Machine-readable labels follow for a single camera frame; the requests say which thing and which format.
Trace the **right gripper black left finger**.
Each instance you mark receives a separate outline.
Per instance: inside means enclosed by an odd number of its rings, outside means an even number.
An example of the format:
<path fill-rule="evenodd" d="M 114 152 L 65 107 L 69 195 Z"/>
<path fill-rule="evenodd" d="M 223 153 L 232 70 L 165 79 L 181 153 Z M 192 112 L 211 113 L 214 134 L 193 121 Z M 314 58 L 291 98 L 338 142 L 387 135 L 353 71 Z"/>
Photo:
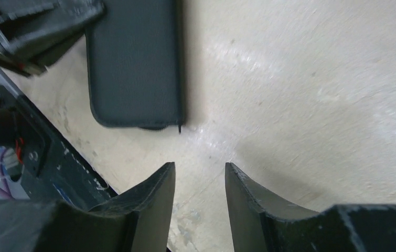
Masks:
<path fill-rule="evenodd" d="M 88 211 L 59 200 L 0 200 L 0 251 L 166 251 L 175 176 L 168 162 Z"/>

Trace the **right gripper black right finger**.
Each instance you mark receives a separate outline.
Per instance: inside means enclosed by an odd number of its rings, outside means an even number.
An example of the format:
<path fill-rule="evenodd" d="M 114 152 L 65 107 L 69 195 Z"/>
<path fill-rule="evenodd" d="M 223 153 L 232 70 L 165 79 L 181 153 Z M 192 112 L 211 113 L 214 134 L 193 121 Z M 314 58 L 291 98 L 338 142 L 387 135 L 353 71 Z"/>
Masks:
<path fill-rule="evenodd" d="M 396 251 L 396 205 L 296 205 L 225 165 L 235 251 Z"/>

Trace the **black zip tool case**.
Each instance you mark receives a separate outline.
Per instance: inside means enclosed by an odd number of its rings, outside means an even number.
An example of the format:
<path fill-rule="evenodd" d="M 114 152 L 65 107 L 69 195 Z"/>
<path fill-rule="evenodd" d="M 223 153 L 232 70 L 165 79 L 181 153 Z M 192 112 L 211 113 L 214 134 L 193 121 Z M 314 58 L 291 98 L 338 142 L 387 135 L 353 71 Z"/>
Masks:
<path fill-rule="evenodd" d="M 85 31 L 90 108 L 109 128 L 185 121 L 181 1 L 105 1 Z"/>

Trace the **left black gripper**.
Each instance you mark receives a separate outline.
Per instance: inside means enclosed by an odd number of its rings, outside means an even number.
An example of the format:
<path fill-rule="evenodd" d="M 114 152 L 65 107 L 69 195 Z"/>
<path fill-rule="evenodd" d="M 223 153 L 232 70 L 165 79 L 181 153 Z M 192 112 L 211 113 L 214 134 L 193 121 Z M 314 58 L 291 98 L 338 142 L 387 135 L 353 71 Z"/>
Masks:
<path fill-rule="evenodd" d="M 50 51 L 104 13 L 103 1 L 0 1 L 0 67 L 25 77 L 45 73 L 59 58 Z"/>

